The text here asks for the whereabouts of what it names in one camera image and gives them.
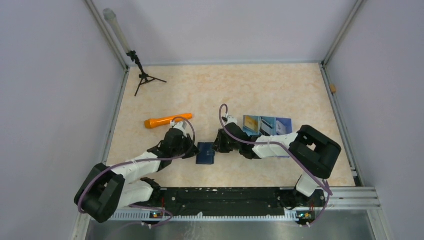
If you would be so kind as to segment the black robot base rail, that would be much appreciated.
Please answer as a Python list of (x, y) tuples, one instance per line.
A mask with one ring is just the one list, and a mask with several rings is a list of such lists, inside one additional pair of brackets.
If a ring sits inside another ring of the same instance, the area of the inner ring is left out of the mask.
[(294, 188), (280, 187), (169, 187), (154, 190), (143, 205), (164, 208), (174, 216), (265, 217), (284, 216), (291, 210), (324, 206), (324, 191), (306, 197)]

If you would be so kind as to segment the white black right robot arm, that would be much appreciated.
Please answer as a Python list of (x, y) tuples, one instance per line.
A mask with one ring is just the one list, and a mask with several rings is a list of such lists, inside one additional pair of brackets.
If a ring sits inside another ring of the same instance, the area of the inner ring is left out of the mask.
[(285, 135), (248, 135), (235, 123), (219, 129), (212, 145), (217, 153), (238, 151), (247, 159), (292, 158), (303, 170), (295, 185), (293, 200), (307, 206), (318, 187), (333, 195), (327, 180), (330, 178), (341, 146), (310, 125)]

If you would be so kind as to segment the dark blue leather card holder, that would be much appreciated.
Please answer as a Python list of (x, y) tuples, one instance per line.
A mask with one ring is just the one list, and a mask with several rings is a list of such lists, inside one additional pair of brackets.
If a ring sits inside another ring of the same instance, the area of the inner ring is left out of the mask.
[(197, 148), (199, 154), (196, 156), (197, 165), (213, 165), (215, 163), (215, 151), (213, 142), (199, 142)]

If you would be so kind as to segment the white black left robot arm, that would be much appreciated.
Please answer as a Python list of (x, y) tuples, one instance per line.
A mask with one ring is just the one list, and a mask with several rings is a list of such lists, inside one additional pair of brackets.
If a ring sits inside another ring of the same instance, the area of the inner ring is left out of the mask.
[(182, 128), (168, 130), (158, 145), (125, 162), (95, 165), (74, 197), (81, 213), (98, 223), (109, 220), (118, 209), (135, 203), (154, 207), (160, 202), (159, 187), (147, 175), (168, 167), (173, 160), (187, 159), (200, 153), (195, 140)]

